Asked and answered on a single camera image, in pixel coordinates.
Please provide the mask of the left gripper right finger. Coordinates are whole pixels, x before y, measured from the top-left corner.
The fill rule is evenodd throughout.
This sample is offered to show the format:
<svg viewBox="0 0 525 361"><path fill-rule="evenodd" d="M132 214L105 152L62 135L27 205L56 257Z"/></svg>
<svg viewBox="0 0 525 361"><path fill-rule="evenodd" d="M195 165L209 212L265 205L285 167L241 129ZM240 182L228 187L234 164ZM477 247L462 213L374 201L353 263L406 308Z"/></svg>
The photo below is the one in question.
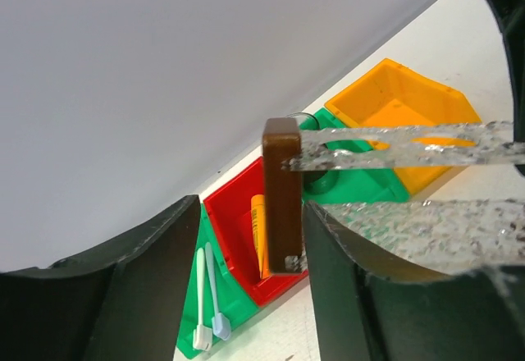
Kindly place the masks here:
<svg viewBox="0 0 525 361"><path fill-rule="evenodd" d="M324 360L521 360L524 270L449 276L385 251L316 203L303 210Z"/></svg>

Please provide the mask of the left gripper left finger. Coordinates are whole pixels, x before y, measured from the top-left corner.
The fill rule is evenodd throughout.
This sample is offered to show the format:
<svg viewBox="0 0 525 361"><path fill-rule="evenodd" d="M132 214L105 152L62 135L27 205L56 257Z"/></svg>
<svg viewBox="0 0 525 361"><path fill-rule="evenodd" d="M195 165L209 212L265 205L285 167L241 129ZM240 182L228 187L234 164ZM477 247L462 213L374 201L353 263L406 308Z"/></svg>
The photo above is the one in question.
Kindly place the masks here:
<svg viewBox="0 0 525 361"><path fill-rule="evenodd" d="M187 195L50 267L4 272L2 359L172 359L199 221Z"/></svg>

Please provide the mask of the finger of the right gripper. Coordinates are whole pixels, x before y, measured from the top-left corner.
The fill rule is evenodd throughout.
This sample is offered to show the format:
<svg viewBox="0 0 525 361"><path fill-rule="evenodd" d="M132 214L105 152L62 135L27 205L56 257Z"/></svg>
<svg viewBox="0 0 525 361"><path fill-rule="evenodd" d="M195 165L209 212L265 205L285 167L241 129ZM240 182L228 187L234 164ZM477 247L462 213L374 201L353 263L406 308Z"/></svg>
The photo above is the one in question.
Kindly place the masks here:
<svg viewBox="0 0 525 361"><path fill-rule="evenodd" d="M514 125L524 123L524 0L486 0L504 43L514 101Z"/></svg>

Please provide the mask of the clear rack with brown ends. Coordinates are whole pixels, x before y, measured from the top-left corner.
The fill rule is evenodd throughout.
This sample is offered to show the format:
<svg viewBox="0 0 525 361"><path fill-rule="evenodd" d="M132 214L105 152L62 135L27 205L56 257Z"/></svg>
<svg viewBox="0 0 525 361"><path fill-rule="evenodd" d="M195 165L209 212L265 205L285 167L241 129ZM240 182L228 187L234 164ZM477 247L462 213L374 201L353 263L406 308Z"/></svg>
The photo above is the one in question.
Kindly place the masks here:
<svg viewBox="0 0 525 361"><path fill-rule="evenodd" d="M271 273L300 271L302 176L308 171L397 167L524 165L524 118L516 122L301 130L271 118L262 133L268 264Z"/></svg>

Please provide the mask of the dark tinted cup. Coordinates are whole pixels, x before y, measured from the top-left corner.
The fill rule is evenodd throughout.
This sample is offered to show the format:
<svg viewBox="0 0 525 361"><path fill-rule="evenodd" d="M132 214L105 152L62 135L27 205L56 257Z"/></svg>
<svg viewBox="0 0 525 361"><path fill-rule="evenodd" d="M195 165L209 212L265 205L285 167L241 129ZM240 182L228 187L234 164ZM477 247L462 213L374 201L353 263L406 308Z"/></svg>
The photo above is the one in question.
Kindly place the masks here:
<svg viewBox="0 0 525 361"><path fill-rule="evenodd" d="M334 117L325 109L314 114L295 112L288 115L294 118L301 130L323 130L336 128ZM303 188L305 194L319 195L328 192L336 183L338 175L331 171L309 171L303 175Z"/></svg>

